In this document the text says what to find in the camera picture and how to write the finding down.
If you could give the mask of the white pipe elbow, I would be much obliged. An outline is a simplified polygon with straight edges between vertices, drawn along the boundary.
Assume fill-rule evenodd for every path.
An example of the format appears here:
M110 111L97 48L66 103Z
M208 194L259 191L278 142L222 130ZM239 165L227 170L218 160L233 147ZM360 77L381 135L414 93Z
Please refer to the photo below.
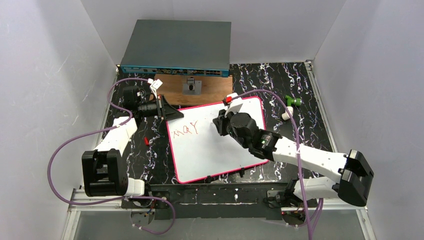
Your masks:
M287 110L281 115L281 118L284 121L287 121L293 117L294 108L292 106L287 106Z

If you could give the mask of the pink framed whiteboard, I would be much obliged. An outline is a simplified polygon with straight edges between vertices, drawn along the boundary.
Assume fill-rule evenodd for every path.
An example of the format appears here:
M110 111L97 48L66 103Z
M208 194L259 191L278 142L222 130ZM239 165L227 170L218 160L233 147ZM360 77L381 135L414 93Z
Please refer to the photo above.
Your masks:
M187 184L268 162L242 148L231 136L220 136L213 122L221 102L188 107L183 118L167 121L177 182Z

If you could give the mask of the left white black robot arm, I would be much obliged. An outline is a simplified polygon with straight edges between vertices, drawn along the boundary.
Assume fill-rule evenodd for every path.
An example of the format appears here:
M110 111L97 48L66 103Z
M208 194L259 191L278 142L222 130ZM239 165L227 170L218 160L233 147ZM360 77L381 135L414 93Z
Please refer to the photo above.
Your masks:
M113 120L103 141L93 150L82 154L84 191L88 197L124 196L145 194L145 181L128 176L122 159L127 144L138 130L144 118L176 120L184 114L171 106L164 95L150 98L152 92L137 86L123 89L123 111Z

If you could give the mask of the red marker cap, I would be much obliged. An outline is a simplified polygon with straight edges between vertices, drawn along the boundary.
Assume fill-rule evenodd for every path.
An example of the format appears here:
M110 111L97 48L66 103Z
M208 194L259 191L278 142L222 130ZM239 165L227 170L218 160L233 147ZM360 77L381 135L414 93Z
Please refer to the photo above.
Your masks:
M147 137L144 137L144 144L146 145L146 146L149 146L150 145L150 141L149 141L149 139L147 138Z

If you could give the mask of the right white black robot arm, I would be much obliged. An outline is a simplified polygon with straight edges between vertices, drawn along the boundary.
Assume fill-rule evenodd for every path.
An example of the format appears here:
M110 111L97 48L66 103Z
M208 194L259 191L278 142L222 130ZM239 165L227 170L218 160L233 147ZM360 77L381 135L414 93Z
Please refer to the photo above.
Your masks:
M245 112L227 113L222 109L212 120L220 136L231 136L256 158L301 166L320 177L292 180L284 199L297 202L338 198L347 204L364 207L368 203L374 171L364 154L329 152L298 144L272 131L260 129Z

